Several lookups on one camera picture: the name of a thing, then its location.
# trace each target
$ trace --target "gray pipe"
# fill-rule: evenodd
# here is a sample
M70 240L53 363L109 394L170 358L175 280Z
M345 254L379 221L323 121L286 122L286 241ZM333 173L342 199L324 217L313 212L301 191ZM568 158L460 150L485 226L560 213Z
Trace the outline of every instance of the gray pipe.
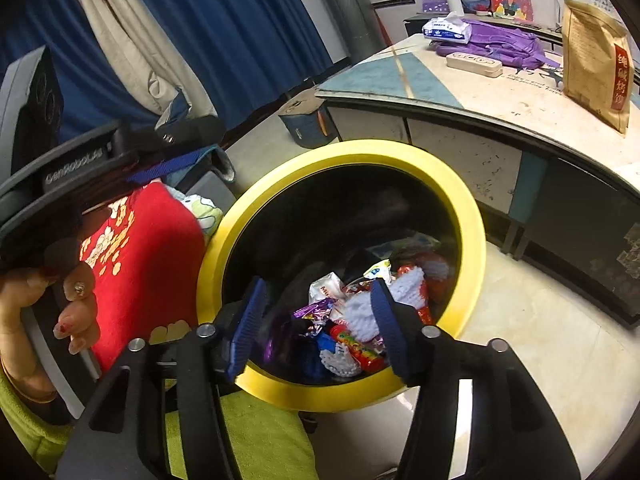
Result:
M346 43L351 62L358 63L386 47L369 0L325 0Z

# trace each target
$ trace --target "white curtain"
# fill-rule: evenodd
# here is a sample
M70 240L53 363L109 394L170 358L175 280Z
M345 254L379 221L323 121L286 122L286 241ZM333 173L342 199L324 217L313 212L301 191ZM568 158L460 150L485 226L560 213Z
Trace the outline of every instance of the white curtain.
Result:
M162 115L179 88L189 118L217 115L207 92L142 0L79 0L109 64L127 91Z

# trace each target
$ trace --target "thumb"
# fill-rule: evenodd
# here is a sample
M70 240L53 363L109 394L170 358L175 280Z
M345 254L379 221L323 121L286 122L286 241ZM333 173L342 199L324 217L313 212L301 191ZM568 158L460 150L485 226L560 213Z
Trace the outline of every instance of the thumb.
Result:
M7 313L31 306L58 278L57 272L47 267L10 270L0 279L0 310Z

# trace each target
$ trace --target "purple bag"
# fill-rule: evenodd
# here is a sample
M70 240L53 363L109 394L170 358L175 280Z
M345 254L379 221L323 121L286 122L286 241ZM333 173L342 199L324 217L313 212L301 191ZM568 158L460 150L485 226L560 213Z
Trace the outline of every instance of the purple bag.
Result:
M519 28L503 28L476 20L463 20L471 24L471 39L467 44L443 42L436 47L439 56L454 52L476 54L501 61L504 66L540 68L545 63L560 68L560 64L545 57L545 51L535 34Z

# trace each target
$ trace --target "cartoon painting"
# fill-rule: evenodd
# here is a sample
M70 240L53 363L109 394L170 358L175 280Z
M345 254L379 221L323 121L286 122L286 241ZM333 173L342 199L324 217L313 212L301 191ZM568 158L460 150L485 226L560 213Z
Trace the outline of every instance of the cartoon painting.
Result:
M496 16L533 21L531 0L491 0L491 2Z

